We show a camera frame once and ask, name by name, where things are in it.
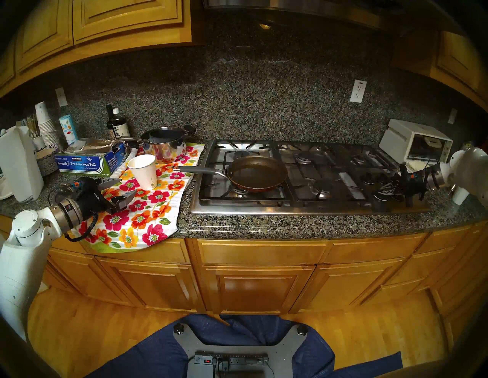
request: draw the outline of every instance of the chopsticks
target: chopsticks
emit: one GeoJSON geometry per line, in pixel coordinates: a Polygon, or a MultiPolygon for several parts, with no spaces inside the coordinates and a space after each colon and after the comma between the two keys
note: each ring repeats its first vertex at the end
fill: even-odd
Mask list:
{"type": "Polygon", "coordinates": [[[29,128],[29,134],[31,139],[37,138],[41,133],[39,131],[39,127],[37,126],[37,117],[36,113],[33,113],[31,116],[27,116],[22,120],[22,126],[27,126],[29,128]]]}

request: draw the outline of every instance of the wooden floor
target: wooden floor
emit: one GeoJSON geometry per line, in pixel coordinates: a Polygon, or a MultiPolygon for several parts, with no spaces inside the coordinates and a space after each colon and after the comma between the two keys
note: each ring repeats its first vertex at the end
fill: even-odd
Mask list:
{"type": "MultiPolygon", "coordinates": [[[[51,288],[29,311],[37,353],[62,377],[84,377],[184,314],[125,307],[51,288]]],[[[352,311],[286,315],[312,326],[336,368],[402,352],[404,366],[447,356],[439,315],[426,293],[352,311]]]]}

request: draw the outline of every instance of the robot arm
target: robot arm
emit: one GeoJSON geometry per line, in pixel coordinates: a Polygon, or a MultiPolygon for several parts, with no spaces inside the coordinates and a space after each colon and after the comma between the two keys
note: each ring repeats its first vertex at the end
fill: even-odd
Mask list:
{"type": "Polygon", "coordinates": [[[455,152],[448,163],[437,163],[409,174],[400,166],[403,193],[406,197],[428,190],[456,185],[453,201],[460,205],[468,193],[488,206],[488,155],[480,148],[455,152]]]}
{"type": "MultiPolygon", "coordinates": [[[[100,211],[113,214],[125,209],[135,191],[114,197],[111,202],[101,194],[101,190],[118,181],[81,178],[71,184],[70,196],[40,211],[20,212],[12,222],[8,239],[3,242],[0,236],[0,314],[24,341],[28,340],[29,307],[41,284],[52,242],[91,216],[96,219],[100,211]]],[[[85,235],[67,238],[71,241],[83,239],[95,223],[85,235]]]]}

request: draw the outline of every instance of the toaster oven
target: toaster oven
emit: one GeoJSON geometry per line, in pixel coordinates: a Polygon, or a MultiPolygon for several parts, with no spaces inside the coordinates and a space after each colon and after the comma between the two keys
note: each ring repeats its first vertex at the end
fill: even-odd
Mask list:
{"type": "Polygon", "coordinates": [[[431,126],[390,119],[380,142],[380,148],[399,164],[422,161],[433,165],[445,163],[451,151],[452,139],[431,126]]]}

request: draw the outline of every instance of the paper towel roll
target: paper towel roll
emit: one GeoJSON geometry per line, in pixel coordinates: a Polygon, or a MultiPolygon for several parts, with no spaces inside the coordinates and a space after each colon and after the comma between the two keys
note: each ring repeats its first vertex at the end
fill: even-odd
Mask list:
{"type": "Polygon", "coordinates": [[[0,167],[18,202],[39,197],[44,181],[32,150],[32,141],[17,126],[0,137],[0,167]]]}

